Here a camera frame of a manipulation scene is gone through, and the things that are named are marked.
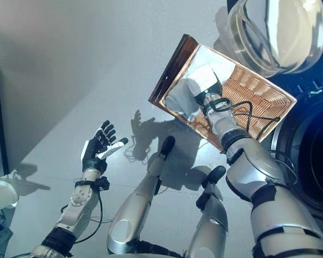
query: gray floor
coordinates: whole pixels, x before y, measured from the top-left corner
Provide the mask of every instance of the gray floor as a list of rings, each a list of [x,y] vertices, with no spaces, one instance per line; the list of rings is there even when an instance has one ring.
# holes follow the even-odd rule
[[[114,216],[167,135],[176,147],[164,171],[142,239],[182,253],[201,213],[199,183],[225,156],[147,99],[183,33],[218,45],[224,0],[0,1],[0,79],[8,154],[17,172],[7,256],[41,243],[81,174],[83,143],[109,119],[128,147],[108,159],[104,218]],[[138,122],[139,130],[131,128]],[[137,140],[133,146],[132,136]],[[251,257],[250,204],[218,183],[229,218],[226,257]],[[91,225],[83,236],[96,227]],[[107,253],[104,224],[72,249],[75,257]]]

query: clear glass dome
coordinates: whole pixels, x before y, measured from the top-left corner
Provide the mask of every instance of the clear glass dome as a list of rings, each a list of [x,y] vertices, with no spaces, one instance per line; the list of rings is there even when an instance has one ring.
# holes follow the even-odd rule
[[[236,57],[264,77],[299,73],[323,53],[321,0],[240,0],[228,17]]]

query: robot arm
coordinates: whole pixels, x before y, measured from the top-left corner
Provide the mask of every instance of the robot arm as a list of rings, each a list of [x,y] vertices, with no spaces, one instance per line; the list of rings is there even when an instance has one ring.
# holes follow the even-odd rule
[[[105,121],[94,137],[85,142],[81,154],[81,180],[76,182],[69,204],[54,229],[29,257],[64,258],[75,243],[82,241],[76,242],[87,227],[98,201],[102,207],[100,190],[109,189],[107,178],[101,177],[107,168],[106,158],[128,142],[123,138],[114,143],[114,134],[114,126]]]
[[[226,181],[252,202],[254,257],[323,257],[323,234],[306,207],[288,189],[274,158],[231,113],[231,103],[212,87],[196,96],[231,165]]]

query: silver robot limb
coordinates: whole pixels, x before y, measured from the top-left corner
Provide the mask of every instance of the silver robot limb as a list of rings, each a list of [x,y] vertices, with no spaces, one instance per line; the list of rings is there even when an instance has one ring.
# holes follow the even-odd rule
[[[160,186],[159,176],[163,164],[174,145],[174,138],[167,137],[159,156],[153,160],[146,176],[124,201],[110,225],[107,247],[114,254],[134,252],[146,222],[154,195]]]
[[[107,168],[106,158],[124,146],[126,138],[114,143],[116,137],[113,125],[105,121],[94,137],[86,141],[81,154],[83,173],[76,182],[74,193],[61,218],[41,245],[29,255],[35,258],[63,258],[85,230],[92,210],[97,205],[100,190],[108,190],[109,182],[101,177]]]
[[[196,202],[202,216],[186,251],[186,258],[220,258],[224,255],[228,222],[216,183],[225,172],[223,166],[215,168],[202,184],[205,190]]]
[[[323,234],[309,211],[288,189],[274,158],[237,125],[221,90],[203,92],[203,112],[231,165],[226,181],[234,193],[252,202],[254,257],[323,257]]]

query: robot leg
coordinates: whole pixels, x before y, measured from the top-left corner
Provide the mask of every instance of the robot leg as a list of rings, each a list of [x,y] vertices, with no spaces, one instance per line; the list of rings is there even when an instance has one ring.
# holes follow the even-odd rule
[[[219,166],[202,183],[205,190],[196,202],[196,206],[202,211],[202,217],[186,252],[186,258],[219,258],[224,255],[228,222],[222,196],[216,187],[224,174],[225,168]]]
[[[158,192],[163,164],[174,146],[174,137],[167,137],[159,156],[153,161],[146,176],[124,201],[110,225],[107,247],[114,254],[134,251],[146,222],[154,195]]]

